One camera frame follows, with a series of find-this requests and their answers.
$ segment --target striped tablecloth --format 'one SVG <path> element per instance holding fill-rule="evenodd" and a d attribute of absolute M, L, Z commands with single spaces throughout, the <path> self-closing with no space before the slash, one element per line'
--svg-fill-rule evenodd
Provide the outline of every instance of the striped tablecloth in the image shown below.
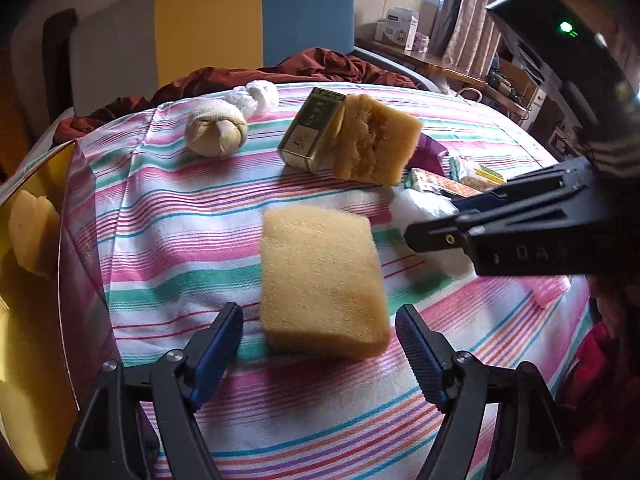
<path fill-rule="evenodd" d="M 398 88 L 322 86 L 367 92 L 411 113 L 425 134 L 507 177 L 554 162 L 484 105 Z M 269 355 L 258 323 L 264 209 L 295 202 L 368 216 L 391 323 L 400 305 L 414 303 L 454 348 L 487 364 L 535 362 L 551 388 L 590 327 L 586 282 L 574 277 L 571 291 L 543 309 L 520 279 L 456 282 L 429 268 L 393 228 L 388 189 L 283 165 L 276 146 L 312 86 L 278 88 L 278 109 L 251 121 L 246 144 L 228 160 L 201 158 L 182 140 L 188 112 L 218 94 L 127 116 L 81 141 L 96 176 L 100 266 L 118 348 L 126 365 L 154 361 L 235 301 L 245 320 L 238 361 L 196 416 L 223 477 L 413 479 L 441 417 L 395 336 L 383 356 L 366 362 Z M 495 410 L 485 417 L 472 477 L 486 460 Z M 157 470 L 170 476 L 163 455 Z"/>

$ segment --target red fabric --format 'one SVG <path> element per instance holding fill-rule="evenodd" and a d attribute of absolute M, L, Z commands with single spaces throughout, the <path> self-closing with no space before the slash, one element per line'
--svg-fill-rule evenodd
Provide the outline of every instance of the red fabric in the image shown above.
<path fill-rule="evenodd" d="M 602 322 L 587 334 L 558 404 L 585 480 L 608 478 L 640 436 L 640 378 Z"/>
<path fill-rule="evenodd" d="M 264 79 L 273 83 L 323 83 L 347 81 L 415 89 L 406 76 L 388 72 L 355 56 L 344 56 L 326 48 L 310 48 L 289 57 L 277 66 L 256 70 L 244 68 L 206 67 L 163 86 L 147 101 L 141 96 L 120 97 L 87 117 L 72 117 L 60 121 L 54 140 L 57 143 L 77 139 L 114 119 L 134 112 L 155 108 L 162 103 L 187 97 L 222 92 L 250 81 Z"/>

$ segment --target blue gripper pad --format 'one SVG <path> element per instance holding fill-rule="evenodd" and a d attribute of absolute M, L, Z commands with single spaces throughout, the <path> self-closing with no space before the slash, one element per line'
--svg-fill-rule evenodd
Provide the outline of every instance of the blue gripper pad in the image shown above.
<path fill-rule="evenodd" d="M 453 348 L 442 334 L 428 329 L 412 304 L 396 312 L 396 335 L 424 398 L 440 412 L 448 412 L 453 399 L 446 391 L 446 370 L 452 367 Z"/>
<path fill-rule="evenodd" d="M 215 393 L 226 366 L 235 357 L 242 338 L 242 308 L 227 303 L 212 325 L 198 330 L 184 348 L 187 356 L 185 372 L 191 388 L 189 401 L 194 409 Z"/>

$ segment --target pink object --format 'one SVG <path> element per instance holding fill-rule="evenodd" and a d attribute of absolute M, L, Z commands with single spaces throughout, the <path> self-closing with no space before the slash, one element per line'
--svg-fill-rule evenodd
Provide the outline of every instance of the pink object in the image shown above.
<path fill-rule="evenodd" d="M 414 44 L 411 47 L 413 52 L 420 52 L 420 48 L 422 46 L 422 38 L 424 36 L 420 32 L 415 33 Z"/>
<path fill-rule="evenodd" d="M 522 280 L 531 288 L 535 300 L 542 308 L 557 301 L 571 289 L 566 276 L 525 276 Z"/>

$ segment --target chair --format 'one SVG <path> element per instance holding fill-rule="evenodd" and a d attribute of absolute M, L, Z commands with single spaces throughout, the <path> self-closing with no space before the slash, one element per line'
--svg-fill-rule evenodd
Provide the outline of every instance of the chair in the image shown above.
<path fill-rule="evenodd" d="M 353 0 L 120 1 L 80 21 L 71 35 L 76 114 L 119 96 L 151 97 L 204 66 L 272 66 L 315 46 L 353 54 L 438 91 L 412 70 L 355 47 L 353 19 Z"/>

